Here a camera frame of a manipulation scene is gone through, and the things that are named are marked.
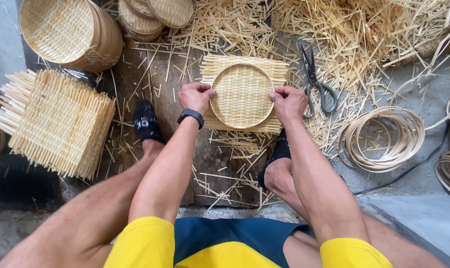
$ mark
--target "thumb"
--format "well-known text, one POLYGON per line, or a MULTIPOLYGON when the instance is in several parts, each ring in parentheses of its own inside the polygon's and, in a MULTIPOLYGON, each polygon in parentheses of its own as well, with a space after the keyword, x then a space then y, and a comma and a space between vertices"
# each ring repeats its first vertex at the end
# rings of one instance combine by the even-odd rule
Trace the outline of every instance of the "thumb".
POLYGON ((283 100, 283 96, 280 93, 271 92, 269 95, 272 101, 280 101, 283 100))
POLYGON ((207 94, 209 98, 213 98, 217 94, 217 91, 215 89, 209 89, 204 91, 204 94, 207 94))

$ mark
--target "scissor handle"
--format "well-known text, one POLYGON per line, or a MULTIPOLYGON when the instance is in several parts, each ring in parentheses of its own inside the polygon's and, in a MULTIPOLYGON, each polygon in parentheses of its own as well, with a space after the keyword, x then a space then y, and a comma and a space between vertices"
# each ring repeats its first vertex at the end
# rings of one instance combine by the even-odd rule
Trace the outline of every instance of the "scissor handle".
POLYGON ((317 88, 319 89, 319 94, 321 94, 321 108, 323 109, 323 111, 325 113, 330 113, 330 112, 334 111, 337 107, 336 92, 330 86, 328 86, 322 82, 317 83, 317 88), (326 109, 326 97, 325 97, 324 90, 327 90, 329 92, 329 94, 331 94, 331 96, 333 97, 333 105, 331 106, 331 108, 329 110, 326 109))
POLYGON ((306 88, 305 89, 303 88, 303 90, 306 93, 306 96, 308 96, 308 106, 309 106, 309 109, 311 110, 311 114, 310 115, 307 115, 307 114, 303 113, 303 117, 304 118, 312 118, 314 116, 314 105, 313 105, 313 102, 311 101, 311 95, 309 94, 310 87, 311 87, 311 84, 308 83, 306 88))

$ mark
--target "smartwatch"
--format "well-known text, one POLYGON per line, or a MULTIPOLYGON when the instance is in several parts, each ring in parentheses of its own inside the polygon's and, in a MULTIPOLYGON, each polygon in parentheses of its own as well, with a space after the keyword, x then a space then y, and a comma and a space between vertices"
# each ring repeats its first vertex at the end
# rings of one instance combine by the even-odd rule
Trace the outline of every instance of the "smartwatch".
POLYGON ((202 115, 199 112, 189 108, 184 109, 182 115, 179 117, 179 119, 177 119, 177 123, 180 124, 186 116, 191 116, 197 119, 198 123, 200 124, 200 127, 198 128, 199 130, 204 126, 204 118, 202 117, 202 115))

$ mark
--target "black sock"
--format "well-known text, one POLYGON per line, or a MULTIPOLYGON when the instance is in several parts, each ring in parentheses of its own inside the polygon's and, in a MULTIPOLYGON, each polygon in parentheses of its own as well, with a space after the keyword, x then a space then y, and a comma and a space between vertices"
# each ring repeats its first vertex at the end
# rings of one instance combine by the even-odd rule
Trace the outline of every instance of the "black sock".
POLYGON ((263 169, 261 170, 260 174, 258 175, 258 184, 264 189, 267 190, 267 188, 264 186, 264 171, 266 167, 268 167, 269 164, 271 164, 276 159, 280 158, 289 158, 291 159, 291 152, 289 151, 289 144, 288 144, 288 138, 286 137, 286 131, 285 129, 281 130, 280 136, 276 139, 276 146, 275 150, 273 151, 273 154, 271 154, 270 159, 266 164, 263 166, 263 169))
POLYGON ((133 123, 134 130, 141 142, 147 139, 153 139, 165 144, 162 139, 161 128, 157 123, 157 117, 150 101, 139 101, 134 111, 133 123))

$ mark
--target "blue shorts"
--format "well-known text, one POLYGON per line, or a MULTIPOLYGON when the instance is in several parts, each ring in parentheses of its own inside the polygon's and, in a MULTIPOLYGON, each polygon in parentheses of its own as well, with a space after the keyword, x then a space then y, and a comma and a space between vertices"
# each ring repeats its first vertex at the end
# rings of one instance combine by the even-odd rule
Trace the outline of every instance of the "blue shorts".
POLYGON ((224 242, 242 242, 276 265, 289 268, 283 253, 286 238, 299 230, 314 236, 309 225, 266 218, 206 219, 179 218, 175 221, 174 265, 207 247, 224 242))

